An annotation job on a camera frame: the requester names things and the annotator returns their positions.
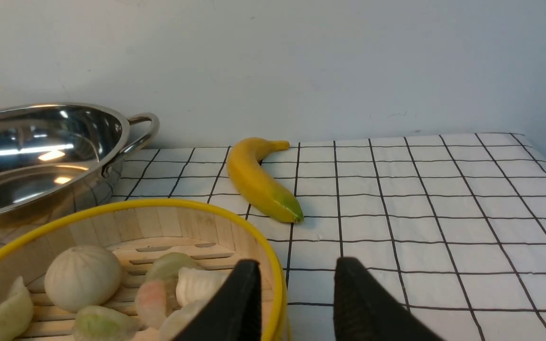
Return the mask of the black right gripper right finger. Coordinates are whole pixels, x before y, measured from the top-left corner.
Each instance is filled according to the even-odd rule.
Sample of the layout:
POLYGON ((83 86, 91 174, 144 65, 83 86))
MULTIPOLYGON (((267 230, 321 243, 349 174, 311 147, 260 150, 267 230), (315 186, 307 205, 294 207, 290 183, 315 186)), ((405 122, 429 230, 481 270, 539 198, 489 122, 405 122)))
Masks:
POLYGON ((355 257, 337 259, 333 322, 337 341, 440 341, 355 257))

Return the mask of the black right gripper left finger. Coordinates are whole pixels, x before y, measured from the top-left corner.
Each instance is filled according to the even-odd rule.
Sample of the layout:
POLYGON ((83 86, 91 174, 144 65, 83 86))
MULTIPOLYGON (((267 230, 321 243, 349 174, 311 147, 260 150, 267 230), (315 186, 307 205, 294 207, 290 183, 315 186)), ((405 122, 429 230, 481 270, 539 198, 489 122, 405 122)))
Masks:
POLYGON ((250 259, 239 261, 221 289, 173 340, 259 341, 261 287, 259 263, 250 259))

